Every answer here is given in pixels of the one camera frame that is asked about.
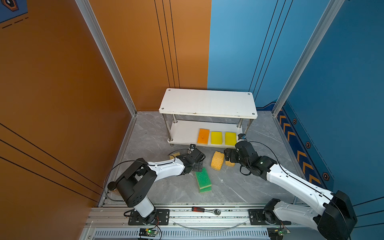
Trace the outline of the pale yellow sponge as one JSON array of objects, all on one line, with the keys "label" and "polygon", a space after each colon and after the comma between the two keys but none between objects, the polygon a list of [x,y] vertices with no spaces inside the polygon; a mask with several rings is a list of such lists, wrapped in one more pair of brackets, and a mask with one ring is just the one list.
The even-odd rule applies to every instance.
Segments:
[{"label": "pale yellow sponge", "polygon": [[171,153],[169,154],[170,160],[174,160],[177,156],[180,156],[180,152]]}]

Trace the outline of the orange sponge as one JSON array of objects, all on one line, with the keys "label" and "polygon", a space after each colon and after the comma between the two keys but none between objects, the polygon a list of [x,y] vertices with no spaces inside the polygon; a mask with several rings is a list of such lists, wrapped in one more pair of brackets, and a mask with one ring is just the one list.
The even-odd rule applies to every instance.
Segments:
[{"label": "orange sponge", "polygon": [[210,130],[208,129],[200,129],[197,139],[197,144],[207,145],[209,142]]}]

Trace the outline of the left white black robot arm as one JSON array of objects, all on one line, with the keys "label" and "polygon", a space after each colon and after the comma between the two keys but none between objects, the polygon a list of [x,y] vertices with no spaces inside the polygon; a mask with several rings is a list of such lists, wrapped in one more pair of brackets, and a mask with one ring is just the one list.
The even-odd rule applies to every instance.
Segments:
[{"label": "left white black robot arm", "polygon": [[147,162],[143,158],[133,163],[114,181],[108,183],[110,191],[117,190],[129,208],[133,208],[146,224],[157,220],[157,209],[147,194],[152,185],[159,180],[190,173],[202,163],[205,155],[198,149],[187,154],[172,157],[160,162]]}]

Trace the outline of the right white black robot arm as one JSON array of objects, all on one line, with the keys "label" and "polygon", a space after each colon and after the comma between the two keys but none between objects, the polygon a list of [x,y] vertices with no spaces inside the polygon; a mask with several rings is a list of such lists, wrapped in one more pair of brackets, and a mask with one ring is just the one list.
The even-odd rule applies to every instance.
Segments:
[{"label": "right white black robot arm", "polygon": [[249,175],[260,177],[288,191],[306,205],[270,200],[263,209],[266,222],[291,222],[317,230],[327,240],[349,240],[358,219],[351,200],[342,191],[335,193],[318,187],[284,168],[277,158],[259,156],[246,140],[225,149],[225,160],[240,164]]}]

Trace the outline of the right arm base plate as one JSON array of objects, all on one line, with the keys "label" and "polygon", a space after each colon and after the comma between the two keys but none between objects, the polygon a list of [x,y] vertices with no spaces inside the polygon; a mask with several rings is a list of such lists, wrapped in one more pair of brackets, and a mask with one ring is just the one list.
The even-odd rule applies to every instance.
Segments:
[{"label": "right arm base plate", "polygon": [[291,225],[290,221],[281,221],[273,212],[265,211],[264,209],[249,209],[249,220],[252,226],[280,226]]}]

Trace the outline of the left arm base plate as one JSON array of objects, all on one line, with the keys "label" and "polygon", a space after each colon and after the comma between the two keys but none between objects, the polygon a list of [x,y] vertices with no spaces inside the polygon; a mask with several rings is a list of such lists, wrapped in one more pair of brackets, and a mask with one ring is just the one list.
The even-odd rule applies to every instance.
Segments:
[{"label": "left arm base plate", "polygon": [[129,215],[129,226],[158,225],[167,226],[170,219],[169,209],[155,209],[147,217],[142,217],[138,211],[134,210]]}]

